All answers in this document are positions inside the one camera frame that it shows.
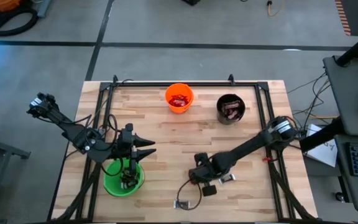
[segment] green bowl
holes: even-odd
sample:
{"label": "green bowl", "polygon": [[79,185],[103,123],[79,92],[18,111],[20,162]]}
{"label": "green bowl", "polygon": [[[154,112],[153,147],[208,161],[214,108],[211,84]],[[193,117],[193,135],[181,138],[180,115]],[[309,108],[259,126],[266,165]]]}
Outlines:
{"label": "green bowl", "polygon": [[[123,169],[128,168],[129,160],[123,159],[122,161],[124,163]],[[121,162],[118,159],[118,160],[115,160],[112,163],[110,163],[110,165],[108,165],[106,171],[109,174],[116,174],[119,171],[120,167],[121,167]],[[114,177],[104,174],[104,177],[103,177],[104,188],[106,189],[106,191],[109,194],[111,194],[112,196],[115,196],[115,197],[130,196],[131,194],[135,193],[135,191],[137,189],[139,189],[144,182],[144,171],[143,171],[143,168],[141,165],[136,164],[136,172],[139,174],[139,183],[137,183],[137,185],[135,185],[129,189],[121,188],[121,182],[120,182],[121,174],[115,175]]]}

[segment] white paper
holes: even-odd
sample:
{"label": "white paper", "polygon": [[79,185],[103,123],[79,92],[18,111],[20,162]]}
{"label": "white paper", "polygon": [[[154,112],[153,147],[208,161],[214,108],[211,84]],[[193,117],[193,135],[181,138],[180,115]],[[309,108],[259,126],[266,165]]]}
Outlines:
{"label": "white paper", "polygon": [[[309,125],[307,136],[310,136],[321,130],[314,124]],[[308,151],[307,156],[315,159],[319,162],[325,163],[329,166],[335,167],[336,165],[336,156],[338,149],[335,144],[335,140],[330,140],[324,144],[321,144],[314,149]]]}

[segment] gray floor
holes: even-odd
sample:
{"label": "gray floor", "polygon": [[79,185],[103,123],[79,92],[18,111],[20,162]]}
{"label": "gray floor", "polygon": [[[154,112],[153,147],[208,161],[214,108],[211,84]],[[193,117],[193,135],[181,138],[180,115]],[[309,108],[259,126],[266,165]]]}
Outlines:
{"label": "gray floor", "polygon": [[[274,0],[275,9],[281,1]],[[108,0],[54,0],[47,18],[10,41],[96,42]],[[343,32],[334,0],[287,0],[275,17],[261,0],[202,0],[190,7],[180,0],[115,0],[104,42],[351,46],[358,37]],[[15,27],[27,15],[12,20]],[[74,117],[93,47],[0,45],[0,141],[31,151],[28,161],[13,159],[0,189],[0,219],[8,223],[46,219],[67,142],[60,130],[25,113],[39,92],[56,96]],[[153,49],[102,47],[92,80],[285,80],[287,90],[314,80],[322,59],[342,52],[288,50]],[[289,94],[293,110],[307,108],[311,85]],[[330,89],[320,116],[337,115]],[[305,115],[296,116],[301,123]],[[310,177],[319,216],[358,221],[351,204],[332,197],[336,178]],[[323,187],[328,183],[331,189]]]}

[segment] floor stripe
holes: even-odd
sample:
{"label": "floor stripe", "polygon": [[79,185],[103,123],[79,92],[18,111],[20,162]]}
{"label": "floor stripe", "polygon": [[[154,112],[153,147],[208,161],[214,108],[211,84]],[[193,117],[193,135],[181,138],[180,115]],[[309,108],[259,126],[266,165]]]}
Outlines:
{"label": "floor stripe", "polygon": [[140,49],[231,49],[231,50],[317,50],[347,51],[342,46],[299,46],[299,45],[243,45],[243,44],[159,44],[159,43],[102,43],[102,47],[140,48]]}
{"label": "floor stripe", "polygon": [[91,61],[89,63],[89,67],[88,67],[88,71],[86,72],[85,81],[91,81],[92,80],[94,68],[95,68],[96,62],[98,60],[98,56],[99,56],[101,44],[102,44],[102,41],[103,41],[103,37],[104,37],[104,34],[106,33],[107,24],[109,22],[110,12],[111,12],[113,2],[114,2],[114,0],[109,0],[109,2],[107,3],[107,8],[106,8],[106,11],[104,12],[102,25],[101,25],[100,30],[99,30],[98,39],[96,41],[96,46],[93,49]]}
{"label": "floor stripe", "polygon": [[7,46],[63,46],[63,47],[93,47],[96,42],[59,42],[59,41],[6,41],[0,40],[0,45]]}
{"label": "floor stripe", "polygon": [[349,23],[347,22],[346,14],[343,10],[342,2],[340,0],[336,0],[335,3],[336,3],[336,8],[338,10],[339,19],[341,20],[344,32],[346,35],[351,35],[351,29],[349,27]]}

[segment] hose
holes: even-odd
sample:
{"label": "hose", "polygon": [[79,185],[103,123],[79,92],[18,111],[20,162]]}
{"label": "hose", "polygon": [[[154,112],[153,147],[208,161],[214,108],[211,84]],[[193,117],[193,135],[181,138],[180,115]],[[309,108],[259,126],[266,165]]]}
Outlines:
{"label": "hose", "polygon": [[7,37],[10,35],[21,34],[25,31],[31,29],[37,23],[38,18],[39,18],[37,15],[37,11],[32,8],[22,8],[22,9],[16,9],[12,12],[7,12],[4,15],[4,19],[3,19],[1,25],[5,24],[7,21],[12,19],[13,17],[18,16],[23,13],[30,13],[32,15],[30,21],[28,23],[24,24],[23,26],[15,28],[15,29],[0,31],[0,37]]}

